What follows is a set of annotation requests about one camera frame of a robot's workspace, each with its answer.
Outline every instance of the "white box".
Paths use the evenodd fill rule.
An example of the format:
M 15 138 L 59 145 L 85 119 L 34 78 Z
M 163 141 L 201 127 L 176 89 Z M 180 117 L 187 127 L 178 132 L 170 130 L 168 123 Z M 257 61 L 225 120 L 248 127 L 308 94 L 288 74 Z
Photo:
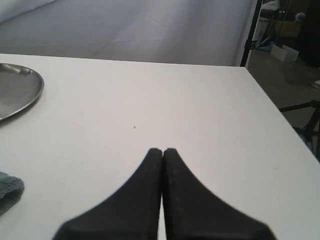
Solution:
M 282 48 L 273 45 L 271 55 L 282 62 L 295 62 L 298 58 L 299 52 L 286 45 L 283 45 Z

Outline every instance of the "stainless steel plate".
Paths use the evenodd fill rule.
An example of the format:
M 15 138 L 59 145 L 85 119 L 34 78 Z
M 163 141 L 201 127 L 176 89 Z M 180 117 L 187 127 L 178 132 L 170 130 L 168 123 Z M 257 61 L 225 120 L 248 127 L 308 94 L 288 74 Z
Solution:
M 36 71 L 0 63 L 0 121 L 15 115 L 36 101 L 45 83 Z

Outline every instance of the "cardboard box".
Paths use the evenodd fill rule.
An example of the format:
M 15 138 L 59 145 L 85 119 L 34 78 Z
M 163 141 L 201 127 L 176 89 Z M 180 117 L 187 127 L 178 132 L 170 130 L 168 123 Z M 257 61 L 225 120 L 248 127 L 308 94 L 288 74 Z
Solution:
M 279 37 L 289 37 L 289 38 L 296 38 L 300 33 L 302 22 L 294 22 L 294 21 L 276 21 L 272 19 L 267 27 L 266 34 L 268 35 L 272 30 L 273 26 L 275 25 L 274 31 L 275 34 L 278 36 L 281 30 Z
M 282 48 L 273 45 L 270 54 L 282 62 L 295 62 L 298 58 L 299 52 L 286 45 L 283 45 Z

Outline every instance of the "gray cloth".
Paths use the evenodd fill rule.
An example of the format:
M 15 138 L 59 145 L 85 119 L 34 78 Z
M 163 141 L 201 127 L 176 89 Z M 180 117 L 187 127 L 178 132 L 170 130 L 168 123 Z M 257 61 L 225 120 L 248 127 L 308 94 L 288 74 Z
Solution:
M 24 192 L 24 182 L 0 171 L 0 216 L 15 205 Z

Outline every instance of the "white backdrop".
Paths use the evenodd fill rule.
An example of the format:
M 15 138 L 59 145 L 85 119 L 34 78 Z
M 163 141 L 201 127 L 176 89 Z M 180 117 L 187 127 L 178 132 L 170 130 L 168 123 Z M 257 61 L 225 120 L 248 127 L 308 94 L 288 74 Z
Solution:
M 0 53 L 239 66 L 256 2 L 56 0 L 0 23 Z

